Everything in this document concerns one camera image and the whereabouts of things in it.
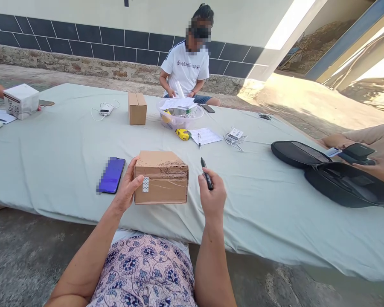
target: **concrete floor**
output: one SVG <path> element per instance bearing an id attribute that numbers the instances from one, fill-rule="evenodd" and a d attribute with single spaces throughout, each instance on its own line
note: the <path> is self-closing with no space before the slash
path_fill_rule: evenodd
<path id="1" fill-rule="evenodd" d="M 161 96 L 159 86 L 0 65 L 0 83 L 44 90 L 65 82 Z M 256 100 L 214 95 L 223 106 L 277 114 L 309 135 L 384 123 L 384 113 L 310 81 L 273 74 Z M 42 306 L 93 226 L 66 223 L 13 209 L 0 210 L 0 307 Z M 198 246 L 191 245 L 195 262 Z M 352 293 L 313 281 L 302 267 L 227 254 L 238 306 L 382 306 L 384 297 Z"/>

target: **white cloth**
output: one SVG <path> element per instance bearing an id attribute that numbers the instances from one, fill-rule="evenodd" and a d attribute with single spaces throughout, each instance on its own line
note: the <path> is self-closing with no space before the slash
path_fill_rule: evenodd
<path id="1" fill-rule="evenodd" d="M 0 204 L 65 221 L 95 224 L 114 195 L 96 193 L 108 157 L 127 160 L 141 150 L 173 151 L 189 166 L 186 205 L 135 205 L 119 227 L 199 244 L 205 219 L 200 203 L 200 159 L 224 180 L 225 246 L 284 264 L 336 268 L 345 275 L 384 281 L 384 208 L 352 209 L 315 190 L 304 172 L 278 160 L 274 141 L 319 145 L 272 118 L 253 112 L 213 107 L 191 124 L 218 135 L 230 126 L 248 134 L 240 144 L 203 145 L 182 141 L 160 123 L 156 102 L 148 104 L 146 125 L 130 126 L 125 92 L 63 84 L 40 93 L 55 105 L 23 121 L 0 128 Z M 100 102 L 121 106 L 101 122 L 90 108 Z"/>
<path id="2" fill-rule="evenodd" d="M 178 81 L 186 96 L 194 89 L 197 80 L 209 78 L 209 54 L 206 48 L 195 53 L 187 52 L 185 41 L 182 41 L 169 51 L 161 68 L 169 74 L 168 85 L 176 91 L 175 82 Z"/>
<path id="3" fill-rule="evenodd" d="M 119 240 L 126 240 L 130 237 L 133 236 L 138 236 L 138 235 L 144 235 L 145 233 L 139 232 L 136 230 L 132 229 L 122 229 L 118 228 L 117 231 L 114 234 L 114 238 L 112 239 L 111 245 L 114 244 L 115 242 Z M 177 248 L 179 248 L 183 253 L 191 260 L 191 255 L 189 254 L 189 245 L 188 243 L 183 243 L 181 241 L 177 240 L 171 240 L 171 239 L 166 239 L 165 240 L 171 242 L 173 245 L 175 245 Z"/>

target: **cardboard box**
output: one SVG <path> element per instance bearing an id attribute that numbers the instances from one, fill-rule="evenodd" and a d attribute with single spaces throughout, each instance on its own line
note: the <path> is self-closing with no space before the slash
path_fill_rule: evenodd
<path id="1" fill-rule="evenodd" d="M 4 90 L 4 104 L 8 114 L 18 119 L 25 119 L 38 109 L 38 94 L 40 92 L 21 84 Z"/>
<path id="2" fill-rule="evenodd" d="M 134 175 L 145 178 L 135 191 L 137 205 L 186 204 L 189 168 L 172 151 L 141 151 Z"/>
<path id="3" fill-rule="evenodd" d="M 128 93 L 128 114 L 130 125 L 145 125 L 146 101 L 141 93 Z"/>

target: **dark hair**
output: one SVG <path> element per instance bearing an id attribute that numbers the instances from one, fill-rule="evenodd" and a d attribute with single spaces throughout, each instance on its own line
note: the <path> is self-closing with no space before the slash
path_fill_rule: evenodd
<path id="1" fill-rule="evenodd" d="M 202 18 L 210 22 L 211 27 L 213 27 L 213 16 L 215 13 L 210 8 L 209 5 L 203 3 L 199 6 L 195 14 L 193 15 L 192 19 L 195 18 Z"/>

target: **open black case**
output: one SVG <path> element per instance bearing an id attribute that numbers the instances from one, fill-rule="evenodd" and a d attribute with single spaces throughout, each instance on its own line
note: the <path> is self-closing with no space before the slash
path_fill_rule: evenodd
<path id="1" fill-rule="evenodd" d="M 384 182 L 349 164 L 333 162 L 322 152 L 297 141 L 271 144 L 283 162 L 305 170 L 305 177 L 318 191 L 350 208 L 384 207 Z"/>

